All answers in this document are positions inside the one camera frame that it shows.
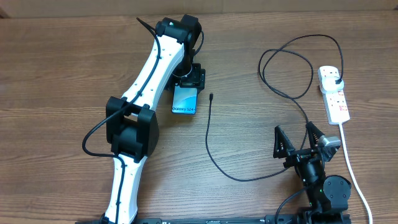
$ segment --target phone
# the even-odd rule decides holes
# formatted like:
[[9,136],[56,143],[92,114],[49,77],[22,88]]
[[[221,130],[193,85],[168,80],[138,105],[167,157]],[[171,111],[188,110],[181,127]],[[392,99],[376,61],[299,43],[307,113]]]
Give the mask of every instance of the phone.
[[176,86],[172,112],[175,114],[195,114],[197,112],[197,98],[198,89]]

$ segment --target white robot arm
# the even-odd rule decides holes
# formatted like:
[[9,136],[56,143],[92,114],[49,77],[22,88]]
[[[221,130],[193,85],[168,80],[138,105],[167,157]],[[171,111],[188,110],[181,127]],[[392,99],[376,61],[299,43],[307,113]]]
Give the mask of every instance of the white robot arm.
[[[200,64],[192,63],[195,52],[193,46],[201,33],[198,19],[188,15],[184,15],[181,21],[165,18],[158,22],[155,33],[160,48],[155,41],[136,81],[121,99],[111,97],[106,105],[106,117],[109,118],[106,122],[106,137],[112,145],[111,151],[118,158],[114,158],[111,200],[99,221],[101,224],[130,224],[137,216],[137,193],[142,168],[159,138],[155,111],[163,90],[173,90],[176,86],[196,88],[198,92],[204,89],[205,71]],[[150,76],[159,51],[159,62]],[[136,98],[142,87],[143,91]],[[125,116],[137,116],[137,121]],[[124,175],[119,159],[125,164]],[[117,205],[120,186],[120,203]]]
[[[179,44],[177,43],[176,39],[166,35],[158,37],[158,40],[162,49],[157,49],[157,44],[156,42],[154,43],[152,52],[149,55],[144,68],[141,70],[141,73],[132,86],[128,89],[128,91],[123,94],[123,97],[127,98],[127,102],[130,102],[136,96],[137,92],[141,89],[142,84],[146,81],[155,64],[157,51],[161,50],[161,60],[159,60],[152,78],[142,92],[142,96],[140,96],[134,102],[134,104],[137,106],[149,105],[149,109],[152,111],[156,110],[157,103],[159,102],[159,98],[166,86],[166,83],[168,82],[175,67],[182,61],[184,56],[183,43]],[[134,159],[128,155],[120,154],[119,156],[121,159],[123,159],[126,168],[120,196],[118,222],[130,224],[134,221],[134,218],[137,215],[138,186],[141,178],[142,168],[147,156],[144,156],[138,163],[134,162]],[[122,172],[120,169],[121,163],[118,159],[114,159],[114,167],[115,170],[111,201],[109,203],[108,209],[105,212],[105,217],[109,218],[109,222],[113,223],[116,221],[116,201]]]

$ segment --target white power strip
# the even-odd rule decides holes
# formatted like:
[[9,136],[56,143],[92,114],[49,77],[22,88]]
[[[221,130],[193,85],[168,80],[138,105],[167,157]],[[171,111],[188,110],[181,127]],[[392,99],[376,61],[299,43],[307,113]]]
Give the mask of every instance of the white power strip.
[[354,182],[356,191],[358,191],[361,197],[366,211],[369,216],[369,224],[373,224],[372,211],[362,194],[361,189],[359,189],[358,183],[356,182],[353,169],[349,163],[349,157],[347,152],[346,140],[343,132],[343,123],[349,120],[349,113],[347,107],[347,101],[344,96],[343,88],[344,82],[336,84],[334,80],[339,76],[338,69],[332,66],[322,66],[318,69],[318,77],[320,83],[320,89],[323,95],[323,101],[325,102],[326,114],[328,115],[329,124],[338,124],[341,134],[341,142],[343,143],[344,156],[347,163],[347,168],[349,174]]

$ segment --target black cable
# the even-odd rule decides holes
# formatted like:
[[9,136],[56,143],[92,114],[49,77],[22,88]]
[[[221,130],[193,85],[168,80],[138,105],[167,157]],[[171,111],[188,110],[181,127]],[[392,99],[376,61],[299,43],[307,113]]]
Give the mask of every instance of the black cable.
[[214,161],[213,157],[212,157],[211,154],[210,154],[209,147],[208,147],[208,145],[207,145],[207,136],[208,136],[208,134],[209,134],[210,118],[211,118],[211,102],[212,102],[212,101],[213,101],[213,93],[210,93],[209,119],[208,119],[208,121],[207,121],[207,130],[206,130],[205,143],[206,143],[207,154],[209,154],[209,157],[210,157],[211,161],[214,163],[214,165],[217,167],[217,169],[218,169],[221,173],[223,173],[226,177],[228,177],[228,178],[230,178],[230,179],[233,179],[233,180],[236,180],[236,181],[239,181],[239,182],[249,182],[249,181],[261,180],[261,179],[266,179],[266,178],[269,178],[269,177],[273,177],[273,176],[275,176],[275,175],[278,175],[278,174],[281,174],[281,173],[287,171],[288,168],[285,168],[285,169],[282,169],[281,171],[278,171],[278,172],[276,172],[276,173],[274,173],[274,174],[270,174],[270,175],[267,175],[267,176],[264,176],[264,177],[257,177],[257,178],[253,178],[253,179],[238,179],[238,178],[235,178],[235,177],[231,177],[231,176],[228,175],[226,172],[224,172],[224,171],[217,165],[216,161]]
[[199,53],[199,51],[201,49],[201,46],[203,45],[203,41],[205,40],[205,33],[203,32],[203,30],[200,31],[200,33],[201,33],[201,42],[200,42],[200,45],[199,45],[198,49],[193,54],[193,56],[195,56],[197,53]]
[[[337,42],[334,38],[332,38],[332,37],[329,36],[329,35],[323,35],[323,34],[311,34],[311,35],[304,35],[304,36],[301,36],[301,37],[296,37],[296,38],[294,38],[293,40],[288,41],[286,44],[284,44],[283,46],[281,46],[279,49],[269,49],[269,50],[266,50],[266,51],[261,55],[261,58],[260,58],[260,61],[259,61],[259,66],[258,66],[257,72],[258,72],[258,74],[259,74],[261,80],[268,86],[268,88],[269,88],[270,90],[272,90],[274,93],[278,94],[278,95],[281,96],[281,97],[284,97],[284,98],[287,98],[287,99],[292,100],[292,101],[298,106],[298,108],[300,108],[301,112],[303,113],[303,115],[304,115],[304,117],[305,117],[305,123],[307,124],[307,123],[308,123],[308,116],[307,116],[307,114],[304,112],[303,108],[299,105],[299,103],[296,102],[296,99],[299,99],[299,98],[303,97],[303,96],[307,93],[307,91],[310,89],[311,84],[312,84],[312,80],[313,80],[313,67],[312,67],[312,64],[310,63],[310,61],[309,61],[307,58],[305,58],[303,55],[300,55],[300,54],[298,54],[297,52],[293,52],[293,51],[290,51],[290,50],[284,50],[284,48],[285,48],[286,46],[288,46],[291,42],[293,42],[293,41],[295,41],[295,40],[298,40],[298,39],[301,39],[301,38],[304,38],[304,37],[327,37],[327,38],[330,38],[331,40],[333,40],[333,41],[336,43],[336,45],[337,45],[337,47],[338,47],[338,50],[339,50],[339,53],[340,53],[340,58],[341,58],[341,76],[340,76],[340,79],[336,81],[336,83],[340,83],[340,82],[341,82],[341,79],[343,78],[343,70],[344,70],[343,53],[342,53],[342,51],[341,51],[340,45],[338,44],[338,42]],[[266,64],[264,65],[264,67],[263,67],[263,69],[262,69],[262,73],[261,73],[261,71],[260,71],[261,60],[262,60],[263,56],[264,56],[266,53],[271,52],[271,51],[275,51],[275,52],[269,57],[269,59],[267,60]],[[297,56],[301,57],[302,59],[304,59],[304,60],[309,64],[309,66],[311,67],[311,79],[310,79],[310,83],[308,84],[307,89],[306,89],[301,95],[296,96],[296,97],[291,97],[291,96],[289,96],[288,94],[286,94],[286,93],[284,93],[284,92],[282,92],[282,91],[280,91],[280,90],[278,90],[278,89],[272,87],[270,84],[268,84],[268,82],[267,82],[267,80],[266,80],[265,69],[266,69],[268,63],[271,61],[271,59],[272,59],[278,52],[286,52],[286,53],[290,53],[290,54],[297,55]],[[300,147],[300,150],[303,149],[303,147],[304,147],[305,140],[306,140],[306,138],[307,138],[307,134],[308,134],[307,129],[305,129],[305,135],[304,135],[304,139],[303,139],[302,145],[301,145],[301,147]]]
[[281,205],[279,205],[279,208],[278,208],[278,210],[276,210],[275,217],[274,217],[275,224],[278,224],[278,215],[279,215],[279,212],[280,212],[280,210],[282,209],[282,207],[283,207],[289,200],[292,200],[293,198],[295,198],[296,196],[298,196],[299,194],[301,194],[303,191],[308,190],[310,187],[312,187],[312,185],[308,185],[308,186],[304,187],[303,189],[301,189],[301,190],[299,190],[298,192],[296,192],[296,193],[292,194],[291,196],[289,196],[287,199],[285,199],[285,200],[281,203]]
[[[286,93],[284,93],[284,92],[282,92],[282,91],[280,91],[280,90],[277,90],[276,88],[272,87],[270,84],[267,83],[267,80],[266,80],[266,77],[265,77],[265,69],[266,69],[266,66],[267,66],[267,64],[268,64],[268,62],[269,62],[269,60],[270,60],[271,58],[268,59],[267,63],[264,65],[264,68],[262,69],[262,74],[261,74],[261,72],[260,72],[260,65],[261,65],[261,60],[262,60],[263,56],[264,56],[266,53],[271,52],[271,51],[286,52],[286,53],[290,53],[290,54],[297,55],[297,56],[301,57],[302,59],[304,59],[304,60],[310,65],[310,67],[311,67],[311,80],[310,80],[310,83],[308,84],[307,89],[306,89],[301,95],[296,96],[296,97],[290,97],[288,94],[286,94]],[[307,124],[307,123],[308,123],[308,116],[307,116],[307,114],[305,113],[305,111],[303,110],[303,108],[302,108],[302,107],[299,105],[299,103],[296,101],[296,99],[299,99],[299,98],[303,97],[303,96],[307,93],[307,91],[310,89],[310,87],[311,87],[312,80],[313,80],[313,67],[312,67],[311,62],[310,62],[308,59],[306,59],[303,55],[300,55],[299,53],[296,53],[296,52],[293,52],[293,51],[290,51],[290,50],[269,49],[269,50],[266,50],[266,51],[261,55],[261,58],[260,58],[260,61],[259,61],[259,66],[258,66],[258,73],[259,73],[259,76],[260,76],[261,80],[268,86],[268,88],[269,88],[270,90],[272,90],[274,93],[278,94],[278,95],[281,96],[281,97],[284,97],[284,98],[287,98],[287,99],[292,100],[292,101],[298,106],[298,108],[300,108],[301,112],[302,112],[303,115],[304,115],[305,123]],[[301,144],[301,146],[300,146],[300,150],[303,149],[303,147],[304,147],[305,140],[307,139],[307,134],[308,134],[308,133],[307,133],[307,129],[306,129],[306,130],[305,130],[305,135],[304,135],[303,142],[302,142],[302,144]]]
[[159,63],[159,59],[160,59],[160,42],[159,39],[157,38],[156,34],[152,31],[153,28],[151,28],[150,25],[146,24],[144,21],[140,20],[137,17],[137,20],[154,36],[156,44],[157,44],[157,57],[156,57],[156,61],[154,64],[154,67],[152,68],[152,70],[150,71],[150,74],[148,76],[148,78],[146,79],[146,81],[144,82],[144,84],[142,85],[141,89],[137,92],[137,95],[126,105],[123,106],[120,110],[118,110],[117,112],[113,113],[111,116],[108,116],[107,118],[105,118],[104,120],[102,120],[100,123],[98,123],[96,126],[94,126],[94,128],[92,128],[84,137],[83,142],[81,143],[81,147],[83,148],[83,151],[85,153],[87,153],[90,156],[97,156],[97,157],[112,157],[115,159],[118,159],[121,164],[122,164],[122,174],[121,174],[121,180],[120,180],[120,185],[119,185],[119,190],[118,190],[118,198],[116,200],[116,218],[115,218],[115,224],[118,224],[118,218],[119,218],[119,204],[120,204],[120,194],[121,194],[121,190],[122,190],[122,186],[123,186],[123,178],[124,178],[124,170],[125,170],[125,163],[124,161],[117,155],[115,154],[102,154],[102,153],[94,153],[94,152],[90,152],[87,148],[86,148],[86,143],[88,138],[98,129],[100,128],[102,125],[104,125],[108,120],[110,120],[111,118],[119,115],[120,113],[123,113],[128,107],[130,107],[141,95],[142,91],[144,91],[144,88],[146,87],[146,85],[148,84],[150,78],[152,77],[152,75],[155,72],[155,69],[157,67],[157,64]]
[[283,46],[281,46],[278,50],[276,50],[276,52],[274,54],[271,55],[271,57],[269,57],[268,61],[266,62],[264,68],[267,66],[267,64],[269,63],[269,61],[280,51],[282,51],[282,49],[284,49],[286,46],[288,46],[291,42],[301,39],[301,38],[305,38],[305,37],[327,37],[329,39],[331,39],[338,47],[338,51],[340,53],[340,59],[341,59],[341,75],[340,78],[338,80],[336,80],[336,84],[339,84],[342,79],[343,79],[343,73],[344,73],[344,60],[343,60],[343,52],[341,51],[340,45],[338,44],[337,40],[332,38],[329,35],[325,35],[325,34],[310,34],[310,35],[304,35],[301,37],[296,37],[293,40],[287,42],[286,44],[284,44]]

